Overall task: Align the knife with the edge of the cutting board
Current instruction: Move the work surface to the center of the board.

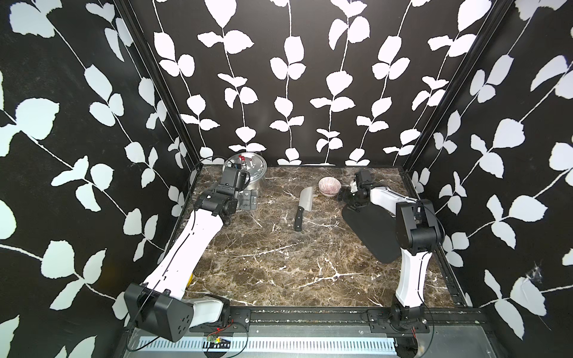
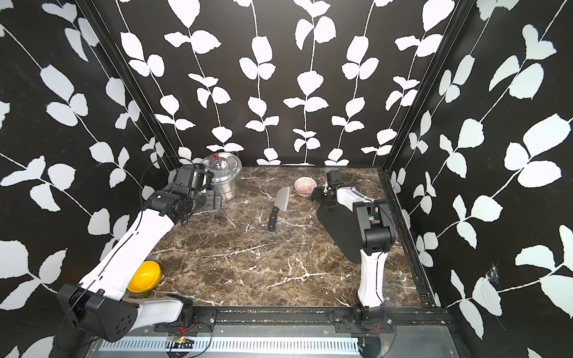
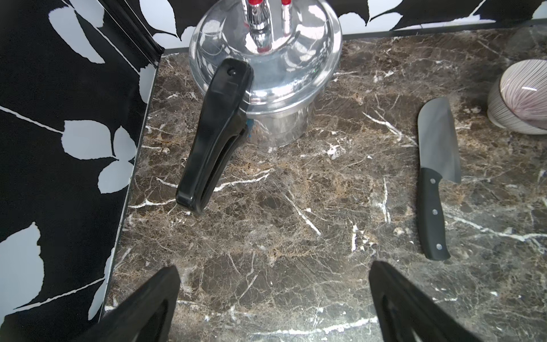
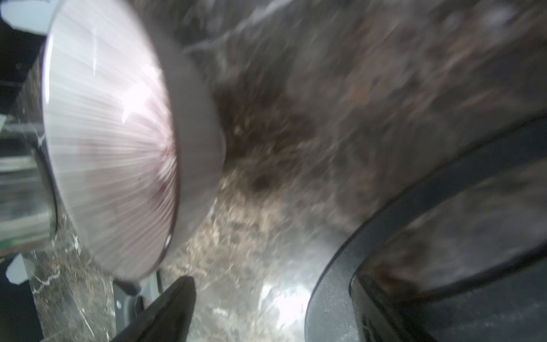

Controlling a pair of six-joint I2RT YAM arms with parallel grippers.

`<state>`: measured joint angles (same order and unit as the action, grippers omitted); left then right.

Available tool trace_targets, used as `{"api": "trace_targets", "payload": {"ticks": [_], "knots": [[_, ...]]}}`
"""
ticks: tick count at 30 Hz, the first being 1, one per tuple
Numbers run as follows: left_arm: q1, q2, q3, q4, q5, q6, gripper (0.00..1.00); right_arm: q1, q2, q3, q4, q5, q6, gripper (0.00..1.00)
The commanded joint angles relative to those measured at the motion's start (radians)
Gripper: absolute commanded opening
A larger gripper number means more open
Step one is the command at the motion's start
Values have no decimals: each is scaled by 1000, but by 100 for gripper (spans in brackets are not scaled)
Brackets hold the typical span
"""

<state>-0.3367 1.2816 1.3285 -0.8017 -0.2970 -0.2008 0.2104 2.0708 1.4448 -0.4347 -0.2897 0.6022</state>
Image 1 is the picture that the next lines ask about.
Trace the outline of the black cutting board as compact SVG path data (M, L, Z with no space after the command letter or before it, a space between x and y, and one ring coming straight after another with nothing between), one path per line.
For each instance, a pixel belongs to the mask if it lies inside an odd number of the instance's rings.
M383 207L369 204L353 210L342 209L343 219L361 242L381 263L392 263L401 256L396 238L395 217Z

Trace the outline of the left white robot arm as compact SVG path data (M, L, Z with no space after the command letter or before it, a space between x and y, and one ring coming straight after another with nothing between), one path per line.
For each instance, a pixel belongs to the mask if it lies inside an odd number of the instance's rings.
M231 222L238 193L249 184L250 174L240 164L232 164L217 185L197 198L189 222L158 267L142 284L132 283L126 289L130 328L177 342L190 328L219 321L225 306L221 299L205 296L185 303L182 298L198 261L211 240Z

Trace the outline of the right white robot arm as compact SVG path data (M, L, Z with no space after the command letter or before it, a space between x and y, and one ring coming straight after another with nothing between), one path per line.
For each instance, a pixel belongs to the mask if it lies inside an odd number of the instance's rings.
M386 319L400 333L415 333L425 314L423 290L429 260L445 236L433 204L374 182L367 169L355 173L337 200L345 203L346 224L379 262L401 260L398 287Z

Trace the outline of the cleaver knife black handle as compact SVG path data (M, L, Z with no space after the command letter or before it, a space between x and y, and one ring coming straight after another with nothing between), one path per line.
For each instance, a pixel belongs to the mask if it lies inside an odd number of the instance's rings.
M304 213L306 211L311 211L312 205L313 205L313 187L309 186L304 188L300 193L298 209L295 215L295 221L293 225L295 232L302 232Z

